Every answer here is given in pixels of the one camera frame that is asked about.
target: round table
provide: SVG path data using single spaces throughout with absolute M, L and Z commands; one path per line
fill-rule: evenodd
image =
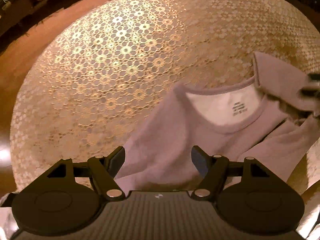
M 123 145 L 177 80 L 240 82 L 252 76 L 253 51 L 316 71 L 319 40 L 284 0 L 106 2 L 56 37 L 21 86 L 10 135 L 18 190 L 61 158 Z

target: round neckline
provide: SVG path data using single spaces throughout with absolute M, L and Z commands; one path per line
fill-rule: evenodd
M 255 120 L 259 118 L 259 116 L 262 114 L 265 105 L 267 103 L 267 94 L 263 95 L 263 98 L 258 106 L 258 108 L 247 118 L 244 120 L 230 125 L 217 125 L 214 124 L 207 119 L 205 119 L 204 116 L 202 116 L 198 110 L 195 109 L 190 99 L 187 97 L 186 93 L 191 93 L 194 95 L 218 95 L 218 94 L 224 94 L 232 91 L 239 90 L 241 88 L 245 88 L 251 84 L 253 84 L 255 81 L 255 76 L 242 81 L 240 83 L 230 85 L 230 86 L 223 86 L 218 88 L 212 88 L 212 89 L 197 89 L 194 87 L 186 86 L 182 82 L 178 82 L 177 85 L 174 87 L 174 91 L 177 94 L 179 100 L 183 103 L 187 114 L 190 114 L 194 117 L 196 121 L 201 123 L 202 125 L 208 127 L 209 129 L 213 129 L 218 133 L 234 133 L 237 131 L 240 131 L 250 124 L 252 124 Z

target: silver screw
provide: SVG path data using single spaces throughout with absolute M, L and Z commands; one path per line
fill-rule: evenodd
M 120 197 L 122 195 L 122 191 L 119 189 L 110 189 L 107 191 L 107 195 L 109 197 Z
M 197 189 L 195 195 L 198 197 L 207 197 L 210 195 L 210 191 L 204 188 Z

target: shirt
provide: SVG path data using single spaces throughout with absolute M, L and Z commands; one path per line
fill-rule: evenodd
M 231 86 L 175 84 L 125 143 L 119 187 L 126 194 L 194 189 L 202 179 L 194 145 L 230 161 L 254 157 L 286 181 L 320 137 L 318 102 L 299 95 L 308 78 L 294 66 L 260 52 L 253 66 L 253 77 Z

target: wooden floor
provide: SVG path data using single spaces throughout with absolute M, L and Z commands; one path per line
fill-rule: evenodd
M 50 0 L 47 6 L 25 18 L 20 25 L 0 38 L 0 197 L 16 189 L 11 166 L 1 162 L 1 156 L 4 158 L 10 149 L 12 111 L 23 79 L 37 57 L 57 35 L 76 19 L 106 1 Z M 301 10 L 305 15 L 309 13 L 311 18 L 314 16 L 310 11 L 305 13 L 304 8 Z M 317 28 L 320 29 L 320 17 L 314 17 L 313 21 L 317 20 Z

